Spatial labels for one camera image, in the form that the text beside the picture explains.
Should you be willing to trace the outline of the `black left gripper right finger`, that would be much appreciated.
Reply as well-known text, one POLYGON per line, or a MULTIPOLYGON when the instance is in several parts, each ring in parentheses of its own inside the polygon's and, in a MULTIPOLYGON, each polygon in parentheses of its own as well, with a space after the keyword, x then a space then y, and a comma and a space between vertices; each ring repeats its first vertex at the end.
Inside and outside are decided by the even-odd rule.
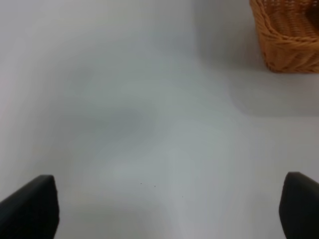
POLYGON ((289 172, 279 204, 279 217, 288 239, 319 237, 319 184, 300 172, 289 172))

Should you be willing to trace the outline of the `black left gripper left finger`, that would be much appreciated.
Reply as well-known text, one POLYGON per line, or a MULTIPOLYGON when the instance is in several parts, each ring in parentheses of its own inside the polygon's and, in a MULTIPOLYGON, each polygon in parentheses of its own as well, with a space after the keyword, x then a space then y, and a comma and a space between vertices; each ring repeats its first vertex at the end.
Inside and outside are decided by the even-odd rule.
POLYGON ((59 225, 54 176, 40 175, 0 202, 2 239, 53 239, 59 225))

